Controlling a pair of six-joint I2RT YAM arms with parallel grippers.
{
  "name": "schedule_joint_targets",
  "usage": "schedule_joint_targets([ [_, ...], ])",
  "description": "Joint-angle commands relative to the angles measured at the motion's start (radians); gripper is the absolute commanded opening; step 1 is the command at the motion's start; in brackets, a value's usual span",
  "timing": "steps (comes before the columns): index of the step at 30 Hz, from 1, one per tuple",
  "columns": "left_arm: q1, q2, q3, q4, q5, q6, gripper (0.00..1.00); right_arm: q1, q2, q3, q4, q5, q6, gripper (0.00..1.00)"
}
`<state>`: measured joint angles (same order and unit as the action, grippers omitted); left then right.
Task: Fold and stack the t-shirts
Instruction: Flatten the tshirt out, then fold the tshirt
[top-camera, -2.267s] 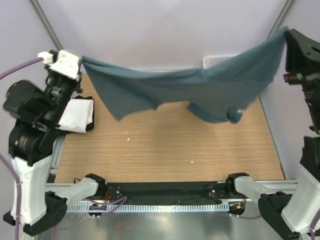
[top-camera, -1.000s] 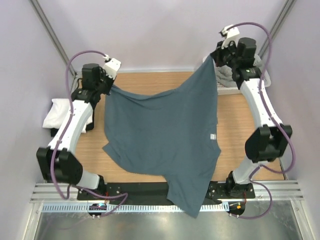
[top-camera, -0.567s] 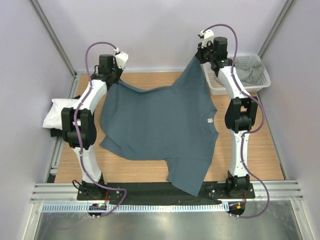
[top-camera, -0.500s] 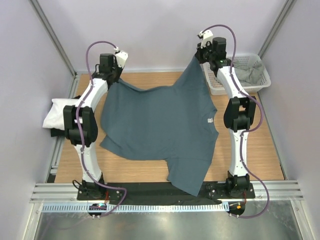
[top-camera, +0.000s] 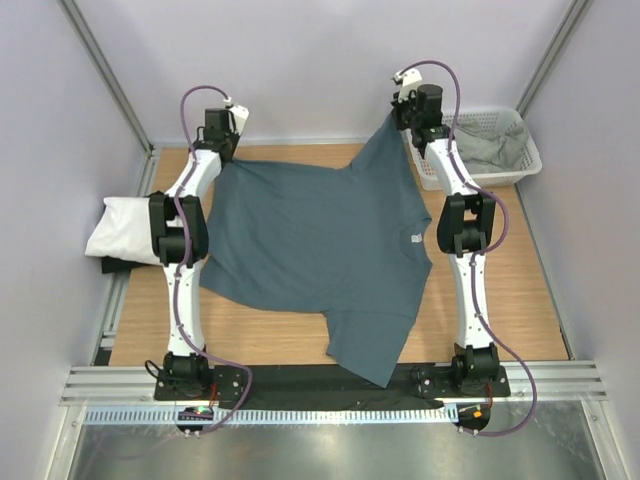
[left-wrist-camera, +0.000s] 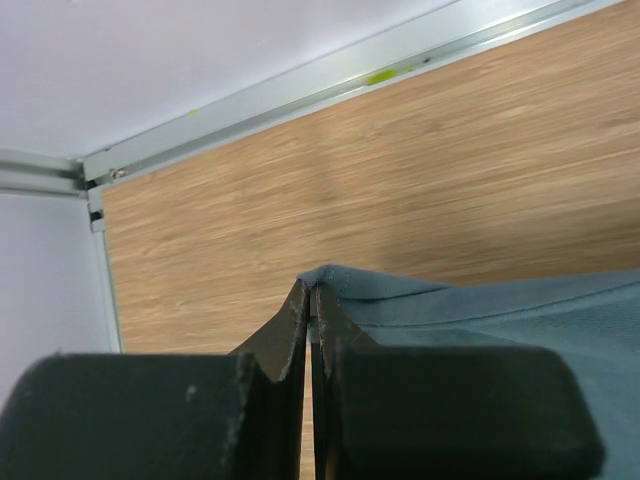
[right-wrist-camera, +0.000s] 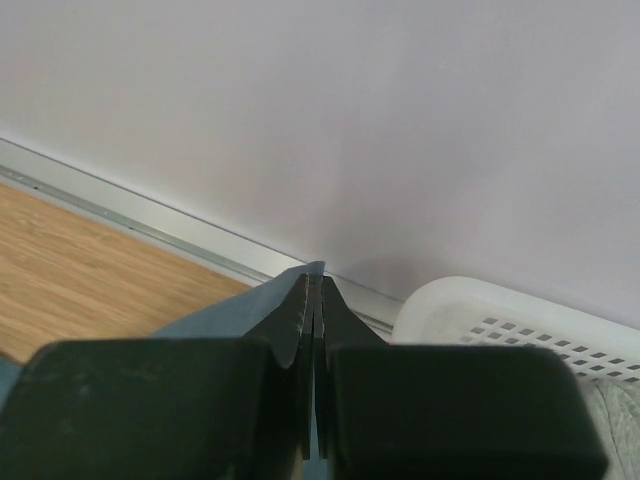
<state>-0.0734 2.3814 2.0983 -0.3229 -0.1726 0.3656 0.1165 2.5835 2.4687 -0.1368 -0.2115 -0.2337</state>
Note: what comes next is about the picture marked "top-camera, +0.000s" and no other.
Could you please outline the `blue t shirt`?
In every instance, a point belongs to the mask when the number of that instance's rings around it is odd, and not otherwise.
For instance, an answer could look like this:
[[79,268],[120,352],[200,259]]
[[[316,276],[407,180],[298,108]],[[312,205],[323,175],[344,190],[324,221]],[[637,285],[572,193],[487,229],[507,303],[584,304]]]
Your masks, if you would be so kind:
[[215,181],[200,284],[255,309],[324,315],[328,354],[386,387],[432,267],[430,221],[391,119],[339,169],[235,160]]

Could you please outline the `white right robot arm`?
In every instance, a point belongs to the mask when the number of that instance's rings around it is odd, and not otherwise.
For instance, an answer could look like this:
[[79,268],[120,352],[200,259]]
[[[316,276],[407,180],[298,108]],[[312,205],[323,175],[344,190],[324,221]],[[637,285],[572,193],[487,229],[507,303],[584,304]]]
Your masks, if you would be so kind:
[[495,200],[472,179],[443,123],[443,89],[420,80],[401,82],[392,106],[396,127],[427,160],[445,193],[436,239],[448,256],[456,287],[458,338],[451,366],[444,370],[461,396],[486,396],[499,375],[495,342],[486,328],[484,251],[490,246]]

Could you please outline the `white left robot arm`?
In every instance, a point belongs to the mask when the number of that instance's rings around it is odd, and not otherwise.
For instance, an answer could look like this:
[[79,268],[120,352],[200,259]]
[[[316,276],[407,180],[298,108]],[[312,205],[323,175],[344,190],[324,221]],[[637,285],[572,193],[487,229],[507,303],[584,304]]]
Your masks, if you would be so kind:
[[167,191],[149,196],[151,246],[165,275],[171,323],[155,374],[156,400],[200,400],[213,388],[200,320],[200,277],[209,248],[202,199],[233,159],[248,117],[240,105],[207,109],[183,171]]

